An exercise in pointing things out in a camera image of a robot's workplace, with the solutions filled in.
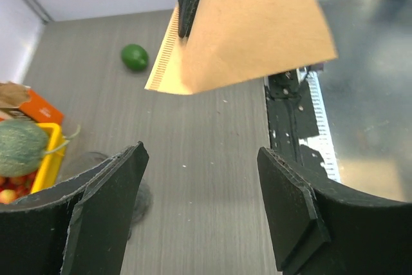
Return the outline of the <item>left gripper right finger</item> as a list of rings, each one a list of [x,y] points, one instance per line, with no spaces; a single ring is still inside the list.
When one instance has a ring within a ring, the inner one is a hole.
[[[265,147],[257,165],[278,271],[411,273],[411,204],[352,189]]]

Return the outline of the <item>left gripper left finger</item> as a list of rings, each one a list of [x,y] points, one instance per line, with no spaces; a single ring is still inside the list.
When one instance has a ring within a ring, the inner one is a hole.
[[[149,155],[139,142],[99,166],[1,206],[2,274],[119,274],[131,220],[127,192]]]

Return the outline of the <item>grey transparent glass server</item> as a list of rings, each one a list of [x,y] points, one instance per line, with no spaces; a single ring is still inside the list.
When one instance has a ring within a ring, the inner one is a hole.
[[[88,151],[74,159],[71,159],[63,164],[61,171],[57,177],[58,182],[63,182],[70,178],[74,178],[79,174],[99,166],[109,158],[108,155],[97,152]],[[138,188],[136,187],[118,187],[117,191],[127,192],[129,198],[128,206],[131,213],[131,220],[128,230],[127,240],[130,240],[134,228],[145,218],[150,211],[153,202],[153,195],[149,184],[144,178],[141,179]]]

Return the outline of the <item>brown paper coffee filter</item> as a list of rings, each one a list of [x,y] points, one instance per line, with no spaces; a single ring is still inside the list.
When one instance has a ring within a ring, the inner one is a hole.
[[[171,16],[147,90],[192,95],[337,57],[316,0],[197,0]]]

